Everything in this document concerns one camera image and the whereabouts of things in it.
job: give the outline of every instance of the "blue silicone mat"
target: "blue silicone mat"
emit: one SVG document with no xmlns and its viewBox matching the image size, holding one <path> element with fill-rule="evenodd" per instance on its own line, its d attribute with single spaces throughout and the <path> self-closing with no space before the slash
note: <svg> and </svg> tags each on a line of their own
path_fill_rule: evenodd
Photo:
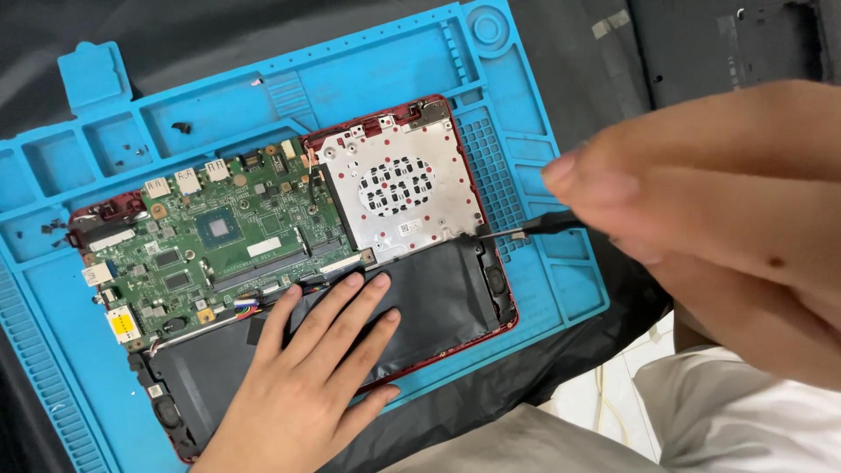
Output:
<svg viewBox="0 0 841 473">
<path fill-rule="evenodd" d="M 135 101 L 115 43 L 82 43 L 59 66 L 78 118 L 0 141 L 0 323 L 82 473 L 186 466 L 91 303 L 82 260 L 63 230 L 42 225 L 150 178 L 432 93 L 451 99 L 494 231 L 563 209 L 541 184 L 558 146 L 502 0 L 454 3 Z M 387 409 L 609 305 L 583 232 L 497 244 L 519 324 L 401 378 Z"/>
</svg>

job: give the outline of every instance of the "silver metal plate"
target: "silver metal plate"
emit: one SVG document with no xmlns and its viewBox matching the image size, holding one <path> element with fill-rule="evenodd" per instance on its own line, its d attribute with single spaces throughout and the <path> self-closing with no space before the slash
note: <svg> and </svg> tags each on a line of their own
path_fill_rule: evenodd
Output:
<svg viewBox="0 0 841 473">
<path fill-rule="evenodd" d="M 326 137 L 316 153 L 332 177 L 347 231 L 378 261 L 475 235 L 482 221 L 449 114 L 436 119 L 397 126 L 393 115 L 383 115 L 381 134 L 367 137 L 359 125 Z"/>
</svg>

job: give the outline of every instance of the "hand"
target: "hand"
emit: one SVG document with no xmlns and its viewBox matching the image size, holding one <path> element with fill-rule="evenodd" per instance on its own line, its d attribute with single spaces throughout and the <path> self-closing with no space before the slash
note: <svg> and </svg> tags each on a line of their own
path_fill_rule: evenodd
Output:
<svg viewBox="0 0 841 473">
<path fill-rule="evenodd" d="M 399 323 L 395 309 L 386 312 L 341 361 L 390 286 L 381 273 L 357 295 L 363 282 L 352 274 L 333 288 L 282 351 L 283 326 L 301 298 L 297 285 L 289 287 L 266 319 L 246 378 L 192 473 L 310 473 L 400 393 L 385 385 L 347 406 Z"/>
<path fill-rule="evenodd" d="M 778 82 L 602 131 L 547 188 L 718 342 L 841 390 L 841 88 Z"/>
</svg>

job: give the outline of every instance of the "debris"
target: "debris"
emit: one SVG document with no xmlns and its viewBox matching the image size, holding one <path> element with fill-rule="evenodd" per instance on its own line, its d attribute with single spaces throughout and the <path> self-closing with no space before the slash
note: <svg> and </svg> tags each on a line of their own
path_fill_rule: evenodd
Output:
<svg viewBox="0 0 841 473">
<path fill-rule="evenodd" d="M 184 123 L 182 121 L 177 121 L 172 124 L 172 128 L 181 131 L 184 135 L 189 135 L 190 131 L 193 130 L 193 127 L 190 126 L 189 123 Z"/>
</svg>

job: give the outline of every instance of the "screwdriver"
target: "screwdriver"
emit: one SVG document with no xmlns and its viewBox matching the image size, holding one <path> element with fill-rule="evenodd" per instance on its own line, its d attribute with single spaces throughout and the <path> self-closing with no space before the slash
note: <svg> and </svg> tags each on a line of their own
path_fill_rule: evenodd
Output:
<svg viewBox="0 0 841 473">
<path fill-rule="evenodd" d="M 511 235 L 512 239 L 517 240 L 529 235 L 552 235 L 573 228 L 586 229 L 587 225 L 579 220 L 572 210 L 565 210 L 563 212 L 547 212 L 539 217 L 523 222 L 519 228 L 497 231 L 489 235 L 479 235 L 479 238 L 497 238 Z"/>
</svg>

